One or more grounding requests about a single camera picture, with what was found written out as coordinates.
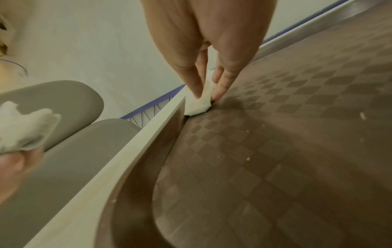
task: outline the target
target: cable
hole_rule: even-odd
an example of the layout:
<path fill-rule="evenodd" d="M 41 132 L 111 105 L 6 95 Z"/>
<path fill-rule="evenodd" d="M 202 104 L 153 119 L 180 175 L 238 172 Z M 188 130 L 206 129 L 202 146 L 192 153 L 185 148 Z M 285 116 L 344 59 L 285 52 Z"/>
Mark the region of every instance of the cable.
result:
<path fill-rule="evenodd" d="M 1 61 L 5 61 L 5 62 L 9 62 L 9 63 L 12 63 L 12 64 L 15 64 L 15 65 L 18 65 L 19 67 L 21 67 L 21 68 L 23 69 L 24 73 L 27 75 L 27 70 L 26 70 L 26 68 L 24 68 L 24 67 L 21 66 L 20 64 L 18 64 L 18 63 L 16 63 L 16 62 L 13 62 L 13 61 L 10 61 L 10 60 L 2 59 L 2 58 L 0 58 L 0 60 L 1 60 Z"/>

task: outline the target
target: wire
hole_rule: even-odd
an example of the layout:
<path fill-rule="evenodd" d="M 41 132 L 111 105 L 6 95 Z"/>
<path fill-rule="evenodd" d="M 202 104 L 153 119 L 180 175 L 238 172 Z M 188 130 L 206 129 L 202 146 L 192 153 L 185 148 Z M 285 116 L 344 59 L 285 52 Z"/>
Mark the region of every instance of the wire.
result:
<path fill-rule="evenodd" d="M 9 63 L 12 63 L 12 64 L 15 64 L 15 65 L 18 65 L 19 67 L 21 67 L 21 68 L 23 69 L 24 73 L 27 75 L 27 70 L 26 70 L 26 68 L 24 68 L 24 67 L 21 66 L 20 64 L 18 64 L 18 63 L 16 63 L 16 62 L 13 62 L 13 61 L 10 61 L 10 60 L 2 59 L 2 58 L 0 58 L 0 60 L 1 60 L 1 61 L 5 61 L 5 62 L 9 62 Z"/>

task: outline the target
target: gray seat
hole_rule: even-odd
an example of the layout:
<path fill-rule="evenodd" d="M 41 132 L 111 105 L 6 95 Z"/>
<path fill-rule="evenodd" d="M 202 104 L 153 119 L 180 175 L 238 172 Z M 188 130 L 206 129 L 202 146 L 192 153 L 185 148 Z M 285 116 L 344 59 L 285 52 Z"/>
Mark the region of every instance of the gray seat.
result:
<path fill-rule="evenodd" d="M 103 101 L 79 82 L 49 82 L 20 91 L 35 97 L 21 98 L 16 90 L 0 94 L 0 103 L 14 101 L 23 113 L 51 108 L 62 115 L 62 120 L 50 140 L 55 145 L 45 153 L 43 164 L 12 199 L 0 206 L 2 248 L 26 245 L 140 130 L 121 119 L 91 124 L 102 112 Z M 67 101 L 77 110 L 69 109 Z"/>

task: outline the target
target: hand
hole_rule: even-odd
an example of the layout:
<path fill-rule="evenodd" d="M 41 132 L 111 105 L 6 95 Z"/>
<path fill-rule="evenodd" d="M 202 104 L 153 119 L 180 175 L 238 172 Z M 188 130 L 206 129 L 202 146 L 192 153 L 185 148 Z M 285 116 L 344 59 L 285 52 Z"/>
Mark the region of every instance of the hand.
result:
<path fill-rule="evenodd" d="M 19 188 L 25 175 L 40 163 L 43 155 L 43 149 L 0 155 L 0 203 Z"/>
<path fill-rule="evenodd" d="M 218 100 L 254 57 L 276 0 L 141 0 L 151 36 L 169 65 L 200 98 L 207 48 L 218 51 L 212 77 Z"/>

